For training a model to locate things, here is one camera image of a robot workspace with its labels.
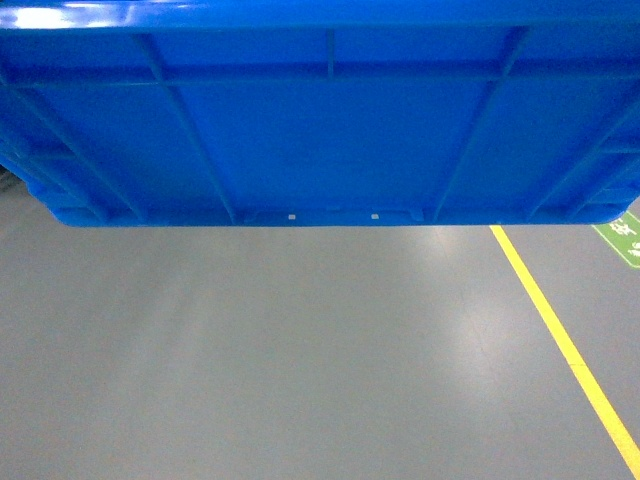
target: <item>green floor sign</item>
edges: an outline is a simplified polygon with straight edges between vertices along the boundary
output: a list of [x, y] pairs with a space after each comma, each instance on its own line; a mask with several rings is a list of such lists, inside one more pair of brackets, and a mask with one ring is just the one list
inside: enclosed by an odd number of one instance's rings
[[626, 212], [615, 222], [594, 225], [618, 254], [633, 268], [640, 268], [640, 220]]

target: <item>epoxy floor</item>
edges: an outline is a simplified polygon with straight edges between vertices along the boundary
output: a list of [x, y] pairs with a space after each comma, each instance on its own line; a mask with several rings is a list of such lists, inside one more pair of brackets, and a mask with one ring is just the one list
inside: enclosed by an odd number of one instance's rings
[[[640, 270], [506, 231], [638, 441]], [[488, 227], [79, 230], [17, 187], [0, 318], [3, 479], [633, 478]]]

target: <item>blue plastic crate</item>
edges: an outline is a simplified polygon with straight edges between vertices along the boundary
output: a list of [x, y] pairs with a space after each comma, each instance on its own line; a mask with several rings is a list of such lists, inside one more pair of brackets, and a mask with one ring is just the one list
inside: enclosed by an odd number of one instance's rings
[[638, 0], [0, 3], [0, 162], [62, 222], [592, 223]]

